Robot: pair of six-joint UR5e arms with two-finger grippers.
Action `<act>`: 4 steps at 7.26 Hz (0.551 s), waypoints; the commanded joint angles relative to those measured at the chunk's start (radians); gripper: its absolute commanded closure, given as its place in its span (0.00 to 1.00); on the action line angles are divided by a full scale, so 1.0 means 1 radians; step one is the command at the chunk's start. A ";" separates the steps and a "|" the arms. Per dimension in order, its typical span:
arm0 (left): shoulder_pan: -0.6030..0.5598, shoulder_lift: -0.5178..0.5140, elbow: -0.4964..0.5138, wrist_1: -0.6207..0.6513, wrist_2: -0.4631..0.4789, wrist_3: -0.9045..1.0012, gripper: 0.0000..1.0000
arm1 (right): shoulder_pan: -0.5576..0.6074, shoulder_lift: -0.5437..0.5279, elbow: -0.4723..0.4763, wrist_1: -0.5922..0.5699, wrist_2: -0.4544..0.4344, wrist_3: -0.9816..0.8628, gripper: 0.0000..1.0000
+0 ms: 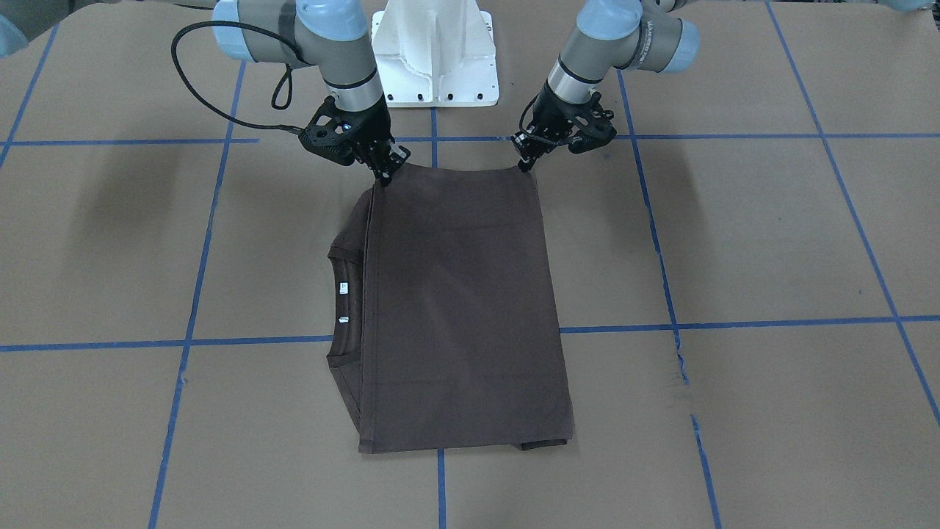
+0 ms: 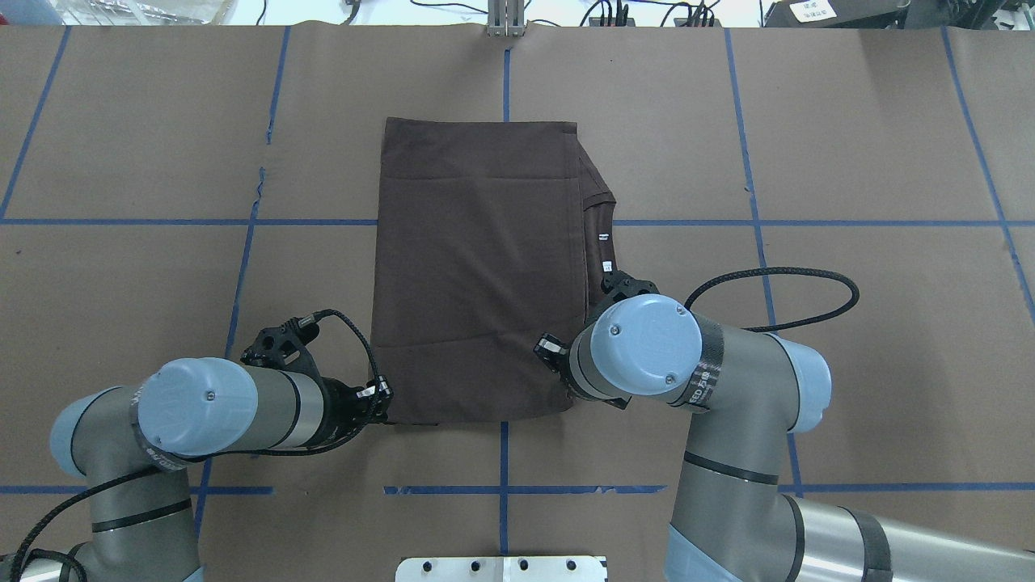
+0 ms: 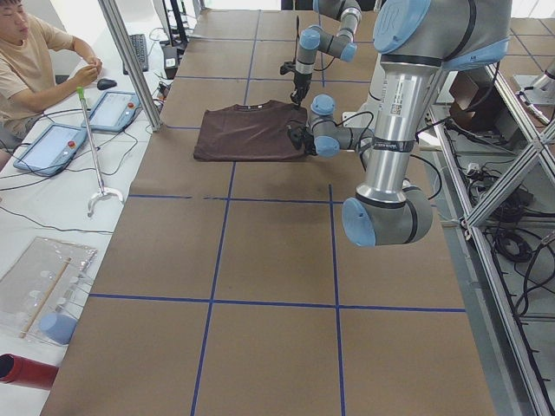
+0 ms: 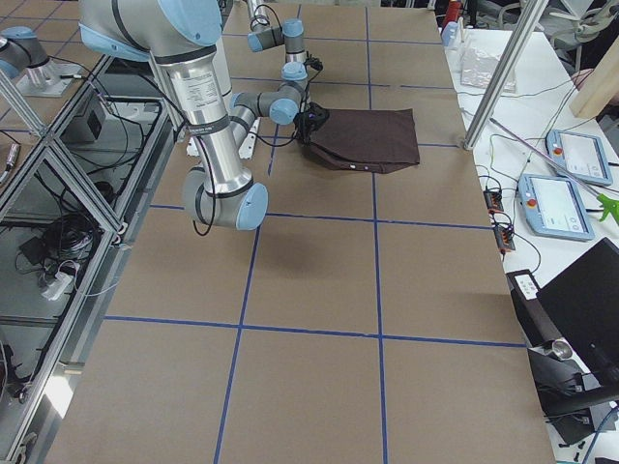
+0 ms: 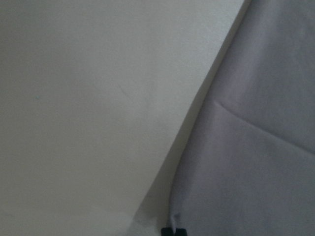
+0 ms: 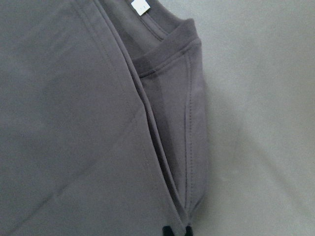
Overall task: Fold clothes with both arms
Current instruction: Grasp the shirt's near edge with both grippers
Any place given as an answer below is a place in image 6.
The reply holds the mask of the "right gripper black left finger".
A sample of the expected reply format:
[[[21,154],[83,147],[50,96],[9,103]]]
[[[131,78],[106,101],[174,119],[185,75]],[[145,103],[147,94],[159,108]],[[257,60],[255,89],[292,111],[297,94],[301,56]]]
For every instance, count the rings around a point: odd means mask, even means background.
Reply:
[[[162,228],[162,235],[163,236],[175,236],[173,230],[170,226],[164,226]]]

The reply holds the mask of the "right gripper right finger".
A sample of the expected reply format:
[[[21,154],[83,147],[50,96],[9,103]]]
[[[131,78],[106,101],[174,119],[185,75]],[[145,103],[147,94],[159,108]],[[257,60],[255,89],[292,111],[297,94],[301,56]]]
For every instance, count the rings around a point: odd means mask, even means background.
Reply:
[[[186,233],[185,236],[193,236],[193,230],[190,225],[186,226]]]

